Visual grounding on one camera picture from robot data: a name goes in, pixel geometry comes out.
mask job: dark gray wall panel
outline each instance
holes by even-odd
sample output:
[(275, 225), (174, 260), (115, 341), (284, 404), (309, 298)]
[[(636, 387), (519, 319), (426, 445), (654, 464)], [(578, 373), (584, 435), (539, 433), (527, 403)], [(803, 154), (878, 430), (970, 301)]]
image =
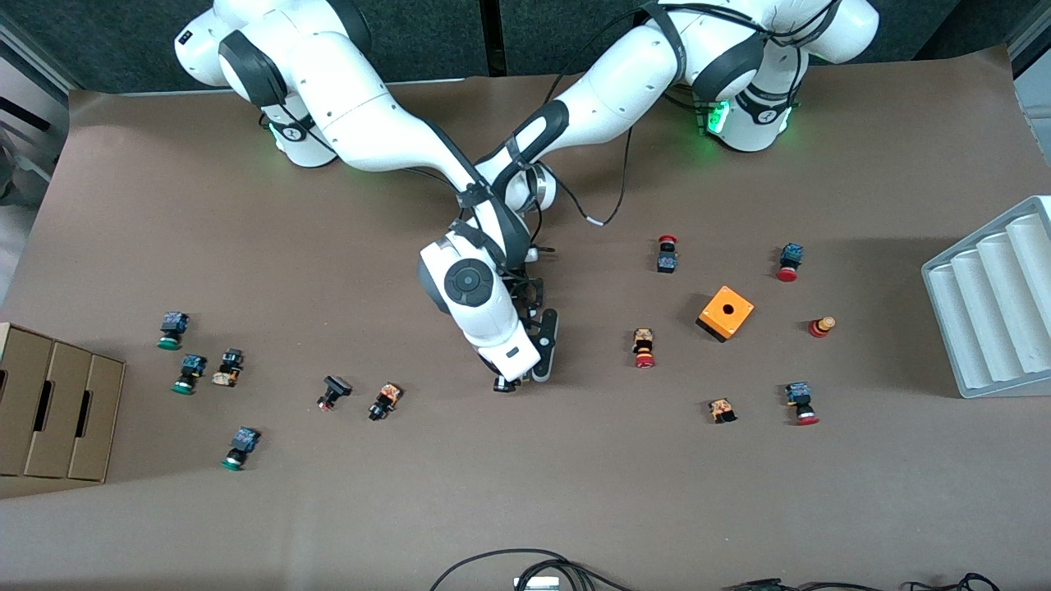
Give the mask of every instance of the dark gray wall panel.
[(1000, 45), (1037, 4), (1038, 0), (962, 0), (916, 57), (954, 58)]
[[(176, 61), (171, 40), (208, 0), (0, 0), (0, 11), (85, 87), (105, 93), (202, 88)], [(372, 60), (385, 79), (485, 75), (477, 0), (360, 0)]]
[[(911, 60), (956, 5), (957, 0), (869, 0), (880, 12), (881, 26), (859, 62)], [(553, 74), (603, 24), (642, 0), (502, 0), (500, 19), (508, 74)], [(582, 72), (627, 30), (614, 27), (574, 62)]]

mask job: red base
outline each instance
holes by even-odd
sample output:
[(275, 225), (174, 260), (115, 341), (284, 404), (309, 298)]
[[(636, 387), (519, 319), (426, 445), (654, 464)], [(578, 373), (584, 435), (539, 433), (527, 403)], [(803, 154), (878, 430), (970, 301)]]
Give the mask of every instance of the red base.
[(815, 339), (824, 339), (825, 337), (828, 337), (827, 332), (822, 332), (818, 329), (818, 321), (816, 320), (810, 321), (810, 324), (806, 327), (806, 329), (810, 333), (810, 337), (813, 337)]

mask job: orange square block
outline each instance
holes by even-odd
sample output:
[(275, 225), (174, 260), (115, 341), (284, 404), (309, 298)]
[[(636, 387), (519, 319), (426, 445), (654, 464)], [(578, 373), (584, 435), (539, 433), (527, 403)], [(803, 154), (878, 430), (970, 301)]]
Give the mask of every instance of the orange square block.
[(754, 309), (756, 307), (751, 302), (724, 285), (701, 310), (697, 317), (697, 325), (708, 331), (720, 343), (725, 343), (727, 339), (737, 334)]

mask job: green light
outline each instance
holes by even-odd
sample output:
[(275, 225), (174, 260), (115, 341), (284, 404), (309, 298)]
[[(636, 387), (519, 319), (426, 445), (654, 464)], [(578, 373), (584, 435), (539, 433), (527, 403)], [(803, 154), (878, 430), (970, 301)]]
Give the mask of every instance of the green light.
[(778, 129), (778, 134), (784, 131), (788, 128), (788, 116), (791, 115), (791, 107), (785, 109), (785, 118), (781, 120), (781, 128)]
[(729, 101), (719, 103), (717, 107), (708, 114), (708, 131), (712, 134), (722, 133), (723, 125), (726, 124), (726, 116), (729, 115)]

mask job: brown table surface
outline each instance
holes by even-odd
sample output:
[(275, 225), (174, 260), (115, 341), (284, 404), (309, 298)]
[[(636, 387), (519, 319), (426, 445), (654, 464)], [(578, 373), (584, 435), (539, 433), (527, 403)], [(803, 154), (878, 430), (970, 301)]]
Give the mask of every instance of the brown table surface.
[[(549, 80), (395, 93), (479, 157)], [(554, 376), (501, 395), (416, 281), (456, 215), (442, 186), (296, 168), (232, 95), (77, 94), (0, 315), (126, 359), (127, 379), (106, 485), (0, 502), (2, 588), (426, 589), (468, 555), (534, 546), (637, 589), (891, 589), (968, 570), (1046, 589), (1051, 399), (960, 399), (920, 277), (1051, 186), (1004, 52), (815, 68), (800, 100), (754, 155), (661, 102), (614, 224), (561, 197), (540, 241), (557, 254), (535, 267), (562, 318)], [(622, 148), (547, 160), (604, 217)], [(673, 276), (653, 268), (666, 232)], [(789, 241), (806, 247), (795, 284), (772, 277)], [(756, 312), (719, 344), (694, 319), (723, 284)], [(182, 353), (154, 342), (170, 309), (191, 314), (182, 352), (210, 369), (245, 350), (236, 389), (168, 390)], [(824, 314), (840, 326), (807, 335)], [(638, 326), (656, 332), (648, 371), (632, 365)], [(354, 394), (323, 414), (326, 374)], [(816, 427), (784, 404), (800, 380)], [(405, 399), (371, 423), (386, 381)], [(706, 413), (722, 396), (731, 425)], [(264, 437), (234, 474), (219, 462), (242, 425)], [(447, 585), (509, 589), (529, 562)]]

